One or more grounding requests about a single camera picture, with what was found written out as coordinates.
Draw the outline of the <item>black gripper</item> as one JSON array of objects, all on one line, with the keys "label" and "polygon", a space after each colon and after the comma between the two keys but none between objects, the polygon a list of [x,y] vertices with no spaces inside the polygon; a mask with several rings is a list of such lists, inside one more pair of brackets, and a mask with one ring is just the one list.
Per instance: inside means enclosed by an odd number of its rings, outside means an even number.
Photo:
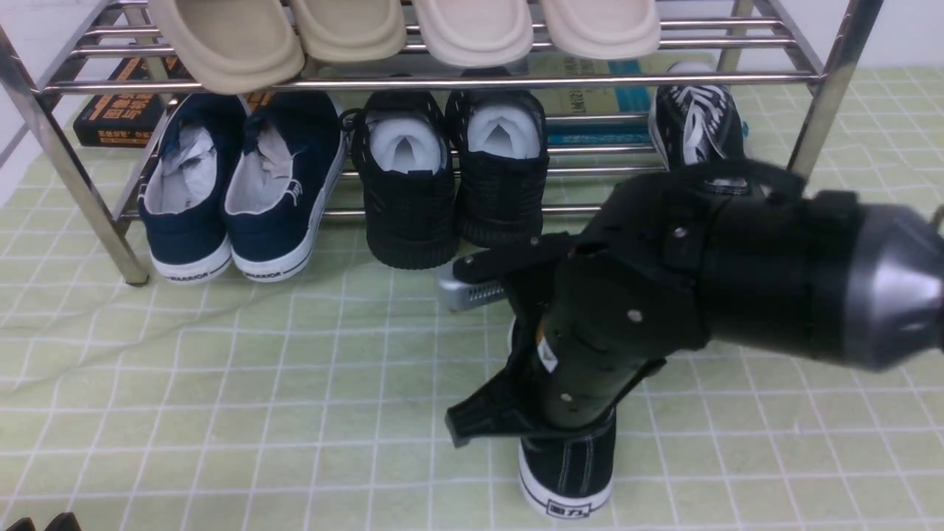
[{"label": "black gripper", "polygon": [[446,410],[456,447],[588,436],[668,356],[707,343],[699,273],[710,226],[732,202],[699,192],[706,177],[742,177],[787,201],[805,191],[802,177],[753,161],[633,177],[578,235],[545,233],[436,269],[445,309],[510,298],[520,325],[508,367]]}]

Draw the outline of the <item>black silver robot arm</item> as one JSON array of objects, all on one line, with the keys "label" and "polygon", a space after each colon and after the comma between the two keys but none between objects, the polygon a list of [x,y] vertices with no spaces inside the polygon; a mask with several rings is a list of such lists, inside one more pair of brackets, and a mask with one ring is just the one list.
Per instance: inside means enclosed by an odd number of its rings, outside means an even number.
[{"label": "black silver robot arm", "polygon": [[942,347],[940,223],[855,192],[723,160],[620,182],[586,228],[454,261],[457,309],[512,306],[503,369],[449,407],[453,444],[572,440],[667,357],[711,340],[883,372]]}]

